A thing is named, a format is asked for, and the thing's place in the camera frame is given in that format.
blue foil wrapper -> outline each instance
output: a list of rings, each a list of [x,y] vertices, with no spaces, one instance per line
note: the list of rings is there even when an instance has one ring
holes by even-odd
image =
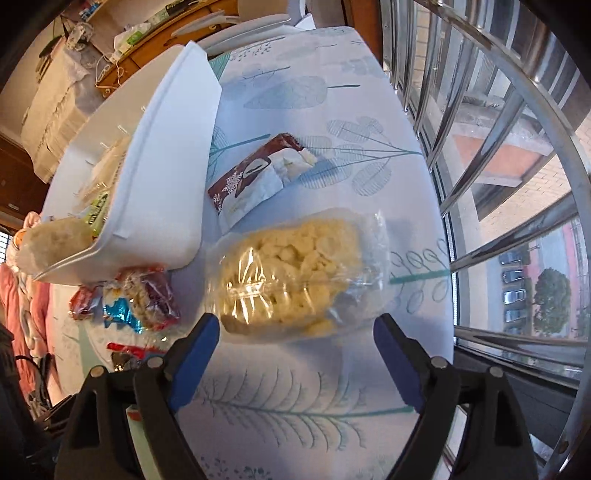
[[[126,323],[137,333],[142,333],[142,324],[131,313],[126,299],[118,298],[112,305],[104,304],[103,312],[105,314],[105,328],[108,328],[111,323]]]

white plastic container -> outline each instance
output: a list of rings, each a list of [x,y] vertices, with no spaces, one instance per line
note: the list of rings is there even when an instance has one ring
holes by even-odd
[[[68,146],[42,217],[71,214],[105,147],[133,134],[109,215],[92,247],[35,280],[87,284],[114,278],[124,267],[173,269],[193,259],[221,91],[207,55],[191,42],[163,52],[99,107]]]

screw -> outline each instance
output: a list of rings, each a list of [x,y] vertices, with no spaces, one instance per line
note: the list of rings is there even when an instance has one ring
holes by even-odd
[[[434,356],[431,358],[431,364],[435,368],[447,368],[447,360],[445,360],[442,356]]]
[[[151,356],[148,358],[148,367],[160,368],[164,363],[164,359],[161,356]]]
[[[97,365],[90,369],[90,376],[92,378],[99,378],[103,373],[105,373],[105,367],[101,365]]]
[[[503,370],[501,370],[499,367],[491,367],[489,372],[493,377],[496,378],[501,378],[503,376]]]

tablecloth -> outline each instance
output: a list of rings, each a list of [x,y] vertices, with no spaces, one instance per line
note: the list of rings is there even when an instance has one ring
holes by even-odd
[[[280,132],[320,159],[313,175],[259,205],[232,231],[331,207],[379,210],[391,241],[386,311],[430,355],[451,361],[449,261],[431,178],[395,92],[357,32],[335,27],[258,42],[218,57],[213,68],[222,98],[209,184]],[[220,236],[206,203],[202,248],[172,273],[187,329],[199,315],[207,247]],[[92,365],[109,364],[108,341],[141,344],[126,326],[69,320],[74,290],[53,288],[65,393],[80,387]],[[369,328],[281,345],[221,343],[194,400],[177,415],[209,478],[226,480],[384,478],[417,418]]]

tree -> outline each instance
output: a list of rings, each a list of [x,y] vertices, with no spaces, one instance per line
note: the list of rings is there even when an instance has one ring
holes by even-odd
[[[589,335],[589,323],[591,322],[591,310],[583,307],[577,314],[577,333],[575,337],[587,339]]]
[[[546,268],[535,284],[534,329],[549,335],[559,333],[570,317],[570,282],[563,273]]]

